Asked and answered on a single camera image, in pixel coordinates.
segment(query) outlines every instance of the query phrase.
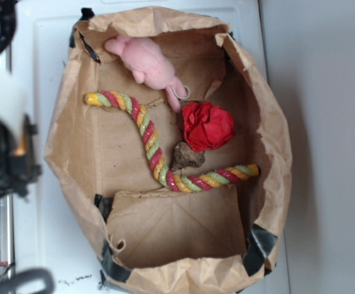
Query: pink plush toy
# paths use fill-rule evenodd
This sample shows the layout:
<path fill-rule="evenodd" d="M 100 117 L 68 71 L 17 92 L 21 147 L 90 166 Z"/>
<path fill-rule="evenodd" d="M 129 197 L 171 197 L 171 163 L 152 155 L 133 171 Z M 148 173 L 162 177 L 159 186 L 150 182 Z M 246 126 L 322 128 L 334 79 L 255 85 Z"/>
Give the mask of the pink plush toy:
<path fill-rule="evenodd" d="M 104 47 L 120 56 L 138 84 L 144 83 L 154 90 L 165 89 L 171 108 L 176 113 L 180 112 L 178 98 L 188 98 L 189 89 L 175 76 L 175 68 L 155 42 L 150 38 L 118 35 L 117 38 L 106 41 Z"/>

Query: black tape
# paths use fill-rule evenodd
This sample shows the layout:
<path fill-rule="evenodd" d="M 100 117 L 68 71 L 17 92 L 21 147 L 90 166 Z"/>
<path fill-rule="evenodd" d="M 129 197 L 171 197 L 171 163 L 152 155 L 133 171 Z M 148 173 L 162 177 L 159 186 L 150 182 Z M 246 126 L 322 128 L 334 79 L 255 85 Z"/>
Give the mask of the black tape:
<path fill-rule="evenodd" d="M 114 198 L 105 198 L 100 194 L 96 194 L 94 197 L 94 204 L 99 209 L 105 222 L 107 222 L 108 216 L 112 211 L 113 202 L 114 202 Z"/>
<path fill-rule="evenodd" d="M 243 265 L 249 276 L 256 274 L 277 244 L 278 237 L 254 224 L 248 239 L 250 245 L 244 256 Z"/>
<path fill-rule="evenodd" d="M 125 268 L 124 266 L 118 265 L 116 262 L 113 261 L 113 252 L 107 241 L 104 241 L 102 254 L 102 266 L 104 272 L 112 279 L 118 282 L 126 283 L 127 279 L 131 275 L 131 270 L 129 268 Z"/>
<path fill-rule="evenodd" d="M 92 17 L 94 17 L 94 12 L 91 8 L 82 8 L 81 9 L 82 17 L 78 20 L 79 21 L 88 21 Z M 75 47 L 75 42 L 74 42 L 74 35 L 73 33 L 70 35 L 70 40 L 69 40 L 69 46 L 70 48 Z"/>
<path fill-rule="evenodd" d="M 82 42 L 84 43 L 84 47 L 86 49 L 86 51 L 88 51 L 89 55 L 91 55 L 91 58 L 95 61 L 95 62 L 100 62 L 99 57 L 97 56 L 96 52 L 92 49 L 92 47 L 90 47 L 88 45 L 88 43 L 85 42 L 85 38 L 83 35 L 80 34 L 80 38 L 82 40 Z"/>

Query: red tissue paper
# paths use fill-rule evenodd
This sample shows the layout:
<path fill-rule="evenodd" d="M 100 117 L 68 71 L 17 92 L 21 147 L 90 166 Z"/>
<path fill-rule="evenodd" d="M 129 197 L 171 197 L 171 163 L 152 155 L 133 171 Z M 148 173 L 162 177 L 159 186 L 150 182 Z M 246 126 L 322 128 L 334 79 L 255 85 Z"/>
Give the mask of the red tissue paper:
<path fill-rule="evenodd" d="M 211 102 L 192 102 L 182 112 L 184 140 L 195 152 L 217 149 L 235 135 L 231 114 Z"/>

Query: twisted rope chew toy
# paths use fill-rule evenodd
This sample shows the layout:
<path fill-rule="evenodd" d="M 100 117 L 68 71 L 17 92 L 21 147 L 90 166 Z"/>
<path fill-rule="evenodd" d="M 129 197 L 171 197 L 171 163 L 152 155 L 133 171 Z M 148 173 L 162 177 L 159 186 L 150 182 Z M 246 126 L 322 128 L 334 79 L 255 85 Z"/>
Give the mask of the twisted rope chew toy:
<path fill-rule="evenodd" d="M 130 114 L 143 138 L 146 157 L 150 163 L 153 177 L 163 186 L 176 192 L 191 193 L 210 190 L 230 182 L 244 181 L 251 176 L 259 175 L 259 168 L 255 164 L 222 168 L 200 176 L 174 175 L 165 163 L 154 123 L 151 121 L 146 107 L 139 104 L 136 98 L 129 97 L 124 93 L 103 91 L 87 94 L 85 102 L 88 105 L 120 108 Z"/>

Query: paper bag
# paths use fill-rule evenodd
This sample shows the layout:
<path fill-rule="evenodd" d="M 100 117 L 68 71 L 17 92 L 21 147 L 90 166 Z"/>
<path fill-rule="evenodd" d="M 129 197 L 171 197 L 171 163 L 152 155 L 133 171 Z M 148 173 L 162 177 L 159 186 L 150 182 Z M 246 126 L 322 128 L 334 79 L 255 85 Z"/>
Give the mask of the paper bag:
<path fill-rule="evenodd" d="M 161 7 L 101 15 L 73 29 L 45 157 L 108 280 L 133 293 L 227 294 L 275 266 L 291 189 L 288 126 L 255 61 L 229 30 L 216 18 Z M 118 34 L 151 37 L 191 89 L 191 100 L 210 100 L 235 120 L 228 144 L 206 151 L 202 167 L 180 172 L 257 164 L 259 177 L 194 194 L 161 189 L 127 113 L 84 103 L 97 91 L 136 97 L 171 161 L 182 140 L 181 116 L 164 91 L 137 84 L 104 50 Z M 105 219 L 96 194 L 113 200 Z"/>

